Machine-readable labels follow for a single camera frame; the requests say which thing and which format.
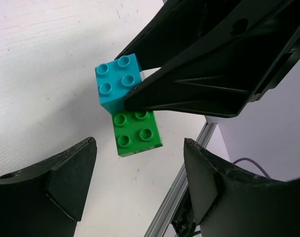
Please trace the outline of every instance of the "blue lego brick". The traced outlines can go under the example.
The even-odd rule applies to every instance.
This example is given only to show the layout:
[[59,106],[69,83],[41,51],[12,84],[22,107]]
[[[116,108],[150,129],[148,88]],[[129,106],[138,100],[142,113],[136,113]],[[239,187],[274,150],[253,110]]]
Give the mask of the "blue lego brick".
[[135,54],[122,56],[95,68],[100,104],[110,113],[124,110],[124,97],[141,82],[140,65]]

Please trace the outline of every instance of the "white wooden surface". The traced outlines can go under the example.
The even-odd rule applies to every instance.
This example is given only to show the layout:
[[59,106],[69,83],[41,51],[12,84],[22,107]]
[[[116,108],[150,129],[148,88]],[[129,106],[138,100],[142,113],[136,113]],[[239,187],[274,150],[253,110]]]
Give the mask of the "white wooden surface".
[[0,1],[0,176],[93,136],[98,156],[76,237],[143,236],[205,119],[156,113],[164,147],[119,158],[94,68],[114,59],[162,0]]

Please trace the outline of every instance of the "table surface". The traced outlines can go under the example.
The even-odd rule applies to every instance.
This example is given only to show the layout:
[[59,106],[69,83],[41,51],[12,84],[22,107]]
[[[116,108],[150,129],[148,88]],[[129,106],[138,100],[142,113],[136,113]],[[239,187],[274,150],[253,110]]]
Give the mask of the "table surface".
[[98,155],[76,237],[143,236],[183,163],[184,137],[195,139],[205,122],[157,112],[164,146],[117,155],[94,68],[113,60],[162,5],[0,1],[0,176],[93,136]]

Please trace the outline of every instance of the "metal frame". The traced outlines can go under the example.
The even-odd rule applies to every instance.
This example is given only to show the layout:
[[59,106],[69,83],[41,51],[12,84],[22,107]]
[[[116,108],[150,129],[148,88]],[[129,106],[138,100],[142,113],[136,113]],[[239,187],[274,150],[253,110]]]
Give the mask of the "metal frame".
[[[196,139],[197,143],[206,148],[216,125],[217,123],[205,122],[204,127]],[[145,237],[162,237],[164,235],[168,225],[172,222],[174,214],[179,207],[187,188],[188,179],[185,165],[183,164],[172,184],[172,187],[165,196],[159,210],[151,222]]]

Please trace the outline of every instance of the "lego brick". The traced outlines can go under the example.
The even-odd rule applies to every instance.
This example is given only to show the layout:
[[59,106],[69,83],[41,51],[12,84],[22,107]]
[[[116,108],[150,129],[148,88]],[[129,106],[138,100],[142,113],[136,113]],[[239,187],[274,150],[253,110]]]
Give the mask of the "lego brick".
[[161,147],[153,112],[120,112],[112,115],[118,155],[126,157]]
[[110,113],[124,110],[124,97],[141,82],[136,55],[122,56],[95,68],[100,104]]

